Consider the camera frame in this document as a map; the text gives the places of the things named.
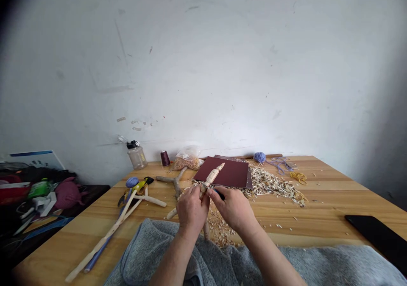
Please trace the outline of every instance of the white wall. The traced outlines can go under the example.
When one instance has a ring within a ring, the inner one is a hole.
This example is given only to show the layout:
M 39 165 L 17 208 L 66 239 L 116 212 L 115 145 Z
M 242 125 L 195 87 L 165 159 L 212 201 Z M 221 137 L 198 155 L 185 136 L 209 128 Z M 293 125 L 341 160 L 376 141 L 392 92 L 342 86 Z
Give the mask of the white wall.
M 20 0 L 2 40 L 1 151 L 53 149 L 109 185 L 131 170 L 117 134 L 148 160 L 191 143 L 312 154 L 394 195 L 406 13 L 407 0 Z

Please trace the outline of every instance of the wooden slingshot frame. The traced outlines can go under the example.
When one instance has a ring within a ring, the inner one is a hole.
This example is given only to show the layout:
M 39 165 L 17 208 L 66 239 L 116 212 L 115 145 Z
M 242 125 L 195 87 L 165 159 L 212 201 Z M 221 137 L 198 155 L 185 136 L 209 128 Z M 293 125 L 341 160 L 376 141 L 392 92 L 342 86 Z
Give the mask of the wooden slingshot frame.
M 158 200 L 156 198 L 150 197 L 148 195 L 148 185 L 146 184 L 145 190 L 144 190 L 144 195 L 143 196 L 136 196 L 137 189 L 134 189 L 133 192 L 130 195 L 130 198 L 128 199 L 126 206 L 124 207 L 123 212 L 121 213 L 119 219 L 116 221 L 116 223 L 111 227 L 109 232 L 98 242 L 98 244 L 93 248 L 93 250 L 78 264 L 78 266 L 73 269 L 73 271 L 66 277 L 65 282 L 70 283 L 73 281 L 73 279 L 81 272 L 85 266 L 90 262 L 90 260 L 93 258 L 93 256 L 101 249 L 101 247 L 105 244 L 107 239 L 116 232 L 116 230 L 119 228 L 119 226 L 133 213 L 133 211 L 139 206 L 141 201 L 149 201 L 151 203 L 155 203 L 159 206 L 166 207 L 167 204 L 161 200 Z M 129 210 L 128 208 L 130 207 L 131 201 L 133 199 L 138 199 L 139 201 L 136 202 L 135 205 L 132 206 L 132 208 Z

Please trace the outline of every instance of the purple string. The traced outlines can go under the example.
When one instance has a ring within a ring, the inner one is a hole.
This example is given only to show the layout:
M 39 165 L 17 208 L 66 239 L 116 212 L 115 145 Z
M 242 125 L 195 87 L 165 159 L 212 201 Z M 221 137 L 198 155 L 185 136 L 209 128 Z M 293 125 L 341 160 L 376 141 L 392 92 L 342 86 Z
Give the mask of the purple string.
M 265 162 L 269 163 L 270 165 L 273 165 L 275 167 L 277 167 L 277 170 L 279 171 L 280 175 L 285 174 L 284 169 L 282 169 L 280 167 L 280 165 L 284 165 L 285 169 L 287 169 L 287 171 L 294 171 L 294 169 L 292 169 L 288 164 L 287 164 L 287 158 L 286 157 L 275 157 L 275 158 L 271 158 L 271 162 L 268 162 L 267 160 Z

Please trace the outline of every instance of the wood carving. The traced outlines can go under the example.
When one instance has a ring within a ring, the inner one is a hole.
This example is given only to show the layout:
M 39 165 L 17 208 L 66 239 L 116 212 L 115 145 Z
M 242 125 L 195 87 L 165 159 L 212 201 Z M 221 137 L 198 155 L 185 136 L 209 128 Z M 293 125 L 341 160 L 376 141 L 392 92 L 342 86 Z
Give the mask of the wood carving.
M 201 191 L 199 192 L 199 199 L 202 199 L 202 196 L 206 193 L 206 191 L 208 190 L 208 187 L 213 183 L 216 176 L 219 174 L 219 172 L 222 170 L 222 168 L 224 166 L 225 166 L 225 163 L 222 163 L 216 169 L 213 169 L 211 171 L 211 173 L 206 178 L 205 183 L 201 186 Z M 176 214 L 177 214 L 177 208 L 173 209 L 171 212 L 168 213 L 167 219 L 173 218 Z M 203 235 L 206 240 L 210 239 L 208 219 L 206 219 L 205 225 L 203 226 Z

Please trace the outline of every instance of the rubber band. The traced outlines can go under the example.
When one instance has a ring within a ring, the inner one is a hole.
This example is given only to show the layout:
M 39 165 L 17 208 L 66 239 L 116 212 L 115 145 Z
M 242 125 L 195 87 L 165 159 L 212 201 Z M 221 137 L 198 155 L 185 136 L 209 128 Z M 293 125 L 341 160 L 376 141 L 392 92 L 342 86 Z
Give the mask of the rubber band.
M 306 175 L 297 172 L 290 172 L 290 177 L 297 180 L 302 185 L 307 185 L 308 183 L 305 181 L 307 179 Z

